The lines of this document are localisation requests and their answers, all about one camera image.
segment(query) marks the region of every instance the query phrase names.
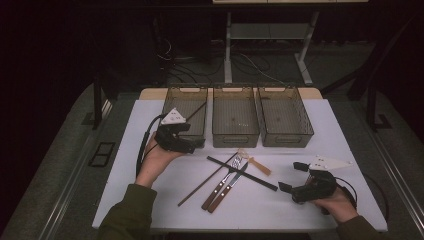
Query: fork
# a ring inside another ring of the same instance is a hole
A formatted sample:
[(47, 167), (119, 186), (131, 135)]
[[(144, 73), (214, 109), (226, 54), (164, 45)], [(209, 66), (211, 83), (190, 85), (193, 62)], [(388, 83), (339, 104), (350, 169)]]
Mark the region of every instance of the fork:
[[(243, 157), (240, 154), (237, 154), (234, 158), (233, 162), (231, 163), (231, 166), (233, 168), (239, 168), (241, 161), (243, 160)], [(224, 186), (225, 182), (228, 180), (230, 175), (234, 172), (233, 169), (229, 169), (227, 175), (219, 182), (219, 184), (215, 187), (215, 189), (212, 191), (212, 193), (209, 195), (209, 197), (206, 199), (206, 201), (202, 205), (203, 210), (207, 210), (209, 205), (212, 203), (212, 201), (215, 199), (216, 195), (218, 195), (219, 190)]]

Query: white triangular marker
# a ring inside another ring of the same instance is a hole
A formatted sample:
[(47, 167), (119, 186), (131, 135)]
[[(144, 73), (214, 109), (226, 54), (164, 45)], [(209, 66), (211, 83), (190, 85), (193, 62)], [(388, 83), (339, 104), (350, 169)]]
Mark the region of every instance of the white triangular marker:
[(323, 156), (316, 156), (315, 160), (309, 165), (311, 170), (328, 171), (337, 168), (344, 168), (353, 166), (353, 162), (345, 162), (337, 159), (327, 158)]
[(172, 109), (168, 115), (164, 119), (162, 119), (161, 123), (163, 125), (168, 124), (178, 124), (178, 123), (185, 123), (186, 119), (181, 116), (181, 114), (177, 111), (176, 108)]

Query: person's right arm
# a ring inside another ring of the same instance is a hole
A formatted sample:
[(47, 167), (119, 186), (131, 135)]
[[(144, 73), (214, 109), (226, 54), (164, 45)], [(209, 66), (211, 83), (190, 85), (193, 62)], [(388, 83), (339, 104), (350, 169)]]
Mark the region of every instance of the person's right arm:
[(337, 233), (341, 240), (388, 240), (384, 234), (375, 230), (368, 221), (360, 216), (344, 192), (337, 188), (334, 194), (325, 199), (314, 200), (334, 217), (339, 226)]

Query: knife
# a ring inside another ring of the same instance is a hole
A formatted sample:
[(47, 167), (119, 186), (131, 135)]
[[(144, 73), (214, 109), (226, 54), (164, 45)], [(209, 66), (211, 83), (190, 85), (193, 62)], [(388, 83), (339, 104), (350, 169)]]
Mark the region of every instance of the knife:
[[(249, 163), (244, 164), (244, 166), (240, 169), (240, 171), (244, 172), (247, 168)], [(236, 176), (231, 180), (231, 182), (225, 187), (225, 189), (221, 192), (221, 194), (218, 195), (218, 197), (215, 199), (215, 201), (212, 202), (212, 204), (208, 207), (208, 212), (213, 213), (215, 209), (218, 207), (218, 205), (221, 203), (221, 201), (224, 199), (225, 196), (228, 195), (228, 192), (234, 187), (234, 185), (237, 183), (239, 178), (242, 176), (241, 173), (237, 173)]]

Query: tabletop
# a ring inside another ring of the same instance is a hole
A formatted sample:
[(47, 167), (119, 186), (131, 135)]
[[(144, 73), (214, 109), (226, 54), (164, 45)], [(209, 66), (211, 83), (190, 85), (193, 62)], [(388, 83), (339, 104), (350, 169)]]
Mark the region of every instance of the tabletop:
[[(250, 156), (272, 170), (263, 174), (252, 164), (246, 170), (259, 179), (278, 185), (285, 182), (293, 186), (305, 183), (307, 173), (293, 169), (293, 162), (310, 163), (324, 156), (349, 161), (353, 166), (330, 171), (348, 181), (358, 194), (358, 212), (378, 231), (387, 231), (384, 217), (356, 164), (346, 139), (327, 100), (313, 88), (300, 88), (303, 102), (314, 128), (314, 136), (305, 148), (263, 147), (259, 138), (256, 148), (246, 148)], [(119, 151), (106, 184), (92, 226), (98, 228), (110, 207), (122, 200), (128, 184), (135, 179), (135, 162), (142, 136), (150, 121), (162, 111), (166, 89), (145, 89), (137, 100)], [(207, 105), (207, 119), (211, 119), (212, 101)], [(231, 193), (218, 208), (209, 213), (201, 209), (217, 183), (228, 172), (221, 169), (183, 205), (178, 203), (219, 168), (207, 156), (225, 162), (237, 149), (212, 146), (211, 121), (207, 120), (205, 147), (196, 149), (173, 161), (153, 185), (158, 192), (153, 207), (151, 232), (314, 232), (334, 229), (331, 216), (322, 215), (313, 204), (297, 204), (291, 195), (273, 191), (241, 177)]]

